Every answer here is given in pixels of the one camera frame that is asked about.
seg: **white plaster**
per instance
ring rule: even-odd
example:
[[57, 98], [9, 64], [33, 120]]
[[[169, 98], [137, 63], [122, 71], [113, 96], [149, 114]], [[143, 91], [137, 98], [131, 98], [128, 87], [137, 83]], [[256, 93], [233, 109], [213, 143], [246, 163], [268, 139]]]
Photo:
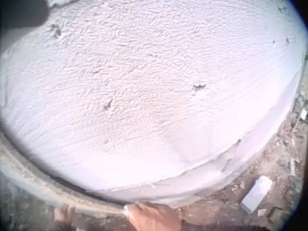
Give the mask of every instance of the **white plaster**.
[[[66, 6], [2, 54], [4, 128], [35, 163], [89, 191], [156, 182], [214, 160], [254, 130], [302, 65], [306, 29], [281, 4]], [[206, 87], [196, 91], [199, 84]], [[282, 121], [278, 112], [271, 120]], [[268, 140], [277, 125], [257, 135]], [[209, 182], [221, 177], [216, 166], [211, 173]]]

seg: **dirt ground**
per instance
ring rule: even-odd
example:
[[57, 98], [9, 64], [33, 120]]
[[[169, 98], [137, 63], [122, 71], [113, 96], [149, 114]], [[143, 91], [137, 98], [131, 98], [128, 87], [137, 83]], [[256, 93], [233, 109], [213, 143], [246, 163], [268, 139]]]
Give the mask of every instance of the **dirt ground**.
[[[177, 209], [178, 215], [189, 223], [207, 226], [259, 225], [270, 230], [279, 229], [296, 208], [301, 193], [308, 124], [297, 118], [305, 100], [306, 91], [302, 91], [279, 132], [242, 175], [214, 195]], [[291, 176], [291, 159], [295, 176]], [[239, 203], [260, 175], [269, 177], [274, 183], [257, 210], [248, 215]], [[51, 226], [52, 206], [17, 188], [4, 176], [1, 176], [0, 186], [1, 230], [43, 231]], [[79, 231], [134, 230], [124, 217], [97, 219], [76, 214], [73, 225]]]

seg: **soil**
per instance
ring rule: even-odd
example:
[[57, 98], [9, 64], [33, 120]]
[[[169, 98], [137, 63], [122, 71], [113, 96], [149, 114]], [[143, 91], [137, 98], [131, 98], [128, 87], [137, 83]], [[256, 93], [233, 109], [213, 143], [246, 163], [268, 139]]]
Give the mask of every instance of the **soil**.
[[[214, 195], [177, 209], [178, 215], [198, 225], [259, 225], [278, 230], [293, 213], [301, 194], [308, 123], [298, 117], [305, 100], [306, 92], [303, 91], [276, 136], [242, 175]], [[292, 158], [295, 176], [291, 175]], [[274, 183], [254, 213], [247, 214], [240, 202], [261, 175]], [[4, 176], [1, 176], [0, 186], [1, 230], [44, 231], [51, 226], [54, 207], [17, 188]], [[94, 218], [76, 214], [73, 225], [79, 231], [134, 230], [119, 216]]]

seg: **human hand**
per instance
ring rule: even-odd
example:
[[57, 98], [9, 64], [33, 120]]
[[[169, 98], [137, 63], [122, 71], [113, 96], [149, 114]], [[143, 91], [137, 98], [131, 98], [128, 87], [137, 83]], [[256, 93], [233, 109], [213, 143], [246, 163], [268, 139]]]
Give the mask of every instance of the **human hand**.
[[54, 216], [53, 220], [56, 222], [61, 222], [65, 225], [71, 226], [73, 223], [75, 213], [74, 206], [63, 205], [62, 208], [55, 208], [54, 209]]
[[137, 231], [180, 231], [177, 214], [167, 205], [141, 203], [125, 206], [125, 215]]

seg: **curved rim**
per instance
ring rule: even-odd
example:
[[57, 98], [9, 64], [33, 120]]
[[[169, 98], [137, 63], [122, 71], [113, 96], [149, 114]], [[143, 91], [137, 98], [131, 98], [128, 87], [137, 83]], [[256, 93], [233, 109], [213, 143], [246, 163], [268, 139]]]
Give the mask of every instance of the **curved rim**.
[[122, 215], [121, 205], [88, 196], [60, 184], [28, 161], [0, 132], [0, 169], [9, 180], [48, 204], [75, 205], [76, 210], [95, 217]]

